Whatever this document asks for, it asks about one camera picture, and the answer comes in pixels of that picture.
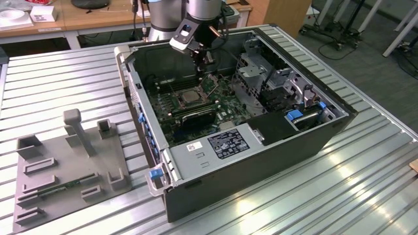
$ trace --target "white bowl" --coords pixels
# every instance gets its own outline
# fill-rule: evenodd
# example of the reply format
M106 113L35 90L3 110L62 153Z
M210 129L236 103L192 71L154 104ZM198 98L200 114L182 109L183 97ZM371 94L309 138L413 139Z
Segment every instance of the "white bowl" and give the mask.
M25 15L24 11L20 10L5 10L0 12L0 19L15 21Z

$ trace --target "motherboard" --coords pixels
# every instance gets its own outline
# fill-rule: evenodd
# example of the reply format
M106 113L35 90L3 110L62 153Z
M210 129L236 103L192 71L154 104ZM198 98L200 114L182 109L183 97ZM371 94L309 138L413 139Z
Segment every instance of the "motherboard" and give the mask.
M223 131L251 118L231 86L231 76L207 74L186 89L155 83L150 102L171 147Z

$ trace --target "side panel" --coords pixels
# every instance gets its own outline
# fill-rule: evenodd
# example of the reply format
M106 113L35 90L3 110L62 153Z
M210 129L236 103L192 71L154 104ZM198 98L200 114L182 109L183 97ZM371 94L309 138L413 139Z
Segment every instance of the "side panel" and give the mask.
M266 152L164 194L168 222L183 218L235 192L314 156L354 116L313 130Z

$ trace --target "aluminum table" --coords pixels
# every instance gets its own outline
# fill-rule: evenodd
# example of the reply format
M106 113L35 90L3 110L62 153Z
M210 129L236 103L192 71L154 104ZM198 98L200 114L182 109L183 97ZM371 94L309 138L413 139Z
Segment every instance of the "aluminum table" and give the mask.
M418 233L418 180L407 165L418 157L417 134L279 28L260 29L359 111L318 155L167 223L144 179L116 45L15 57L0 77L0 234L12 233L16 138L64 135L62 111L70 107L80 109L84 128L103 118L118 124L134 190L24 234Z

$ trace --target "cart wheel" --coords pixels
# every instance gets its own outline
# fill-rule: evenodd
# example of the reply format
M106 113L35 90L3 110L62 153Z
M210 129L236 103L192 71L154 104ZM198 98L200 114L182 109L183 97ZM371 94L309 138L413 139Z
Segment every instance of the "cart wheel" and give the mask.
M337 50L342 50L342 44L337 44Z
M306 32L307 32L306 28L302 28L302 29L299 30L299 33L301 33L302 35L305 35Z

